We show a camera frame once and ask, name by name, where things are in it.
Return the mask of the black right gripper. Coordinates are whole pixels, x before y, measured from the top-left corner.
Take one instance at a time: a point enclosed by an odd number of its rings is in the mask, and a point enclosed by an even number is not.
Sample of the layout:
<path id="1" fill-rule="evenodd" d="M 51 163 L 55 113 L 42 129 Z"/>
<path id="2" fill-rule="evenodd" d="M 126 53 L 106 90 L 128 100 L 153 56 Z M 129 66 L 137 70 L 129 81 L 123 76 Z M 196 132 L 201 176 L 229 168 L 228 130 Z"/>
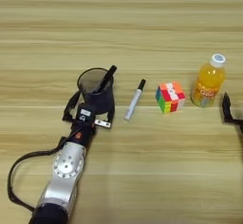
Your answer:
<path id="1" fill-rule="evenodd" d="M 231 114 L 230 107 L 231 107 L 230 97 L 227 93 L 225 93 L 224 96 L 223 96 L 223 101 L 222 101 L 224 122 L 234 121 L 234 124 L 238 125 L 240 127 L 241 133 L 243 133 L 243 120 L 234 120 L 233 116 Z"/>

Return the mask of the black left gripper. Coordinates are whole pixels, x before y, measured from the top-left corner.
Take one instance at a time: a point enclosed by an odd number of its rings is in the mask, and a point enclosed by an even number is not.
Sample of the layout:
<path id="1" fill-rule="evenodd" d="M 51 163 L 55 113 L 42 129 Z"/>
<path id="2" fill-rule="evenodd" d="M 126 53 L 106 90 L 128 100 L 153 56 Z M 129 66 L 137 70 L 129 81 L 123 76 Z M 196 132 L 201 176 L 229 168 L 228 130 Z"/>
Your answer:
<path id="1" fill-rule="evenodd" d="M 81 91 L 78 90 L 68 101 L 63 115 L 63 121 L 73 122 L 71 111 L 75 108 Z M 109 129 L 111 127 L 111 122 L 114 119 L 115 114 L 115 104 L 112 104 L 110 110 L 107 113 L 107 121 L 94 120 L 93 122 L 87 121 L 75 121 L 71 125 L 70 138 L 72 141 L 80 141 L 84 139 L 90 139 L 96 133 L 96 127 L 100 126 Z"/>

